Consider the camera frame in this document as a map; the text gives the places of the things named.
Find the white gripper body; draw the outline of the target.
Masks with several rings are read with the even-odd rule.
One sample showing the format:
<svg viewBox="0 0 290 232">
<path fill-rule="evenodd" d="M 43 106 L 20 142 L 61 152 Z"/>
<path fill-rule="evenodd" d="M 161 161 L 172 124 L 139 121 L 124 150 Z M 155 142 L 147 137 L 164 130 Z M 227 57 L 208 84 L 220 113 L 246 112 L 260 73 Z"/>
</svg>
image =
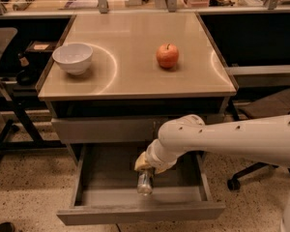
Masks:
<svg viewBox="0 0 290 232">
<path fill-rule="evenodd" d="M 168 170 L 177 162 L 177 158 L 160 143 L 151 143 L 146 150 L 146 159 L 154 168 L 167 168 Z"/>
</svg>

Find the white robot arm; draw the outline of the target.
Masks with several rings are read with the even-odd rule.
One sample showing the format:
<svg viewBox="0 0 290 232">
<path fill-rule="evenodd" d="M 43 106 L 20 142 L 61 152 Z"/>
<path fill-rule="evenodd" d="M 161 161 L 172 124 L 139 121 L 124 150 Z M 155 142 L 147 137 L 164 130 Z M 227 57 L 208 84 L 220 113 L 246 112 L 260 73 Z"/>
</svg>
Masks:
<svg viewBox="0 0 290 232">
<path fill-rule="evenodd" d="M 190 151 L 238 156 L 290 168 L 290 115 L 207 125 L 197 115 L 164 123 L 134 169 L 161 173 Z"/>
</svg>

